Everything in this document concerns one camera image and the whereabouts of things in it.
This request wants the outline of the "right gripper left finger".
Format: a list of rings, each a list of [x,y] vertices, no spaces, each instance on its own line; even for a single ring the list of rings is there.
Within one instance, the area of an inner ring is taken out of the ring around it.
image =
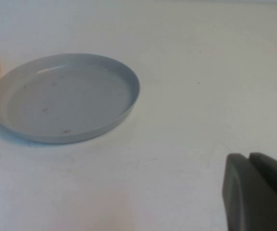
[[[226,158],[222,197],[230,231],[277,231],[277,193],[248,157]]]

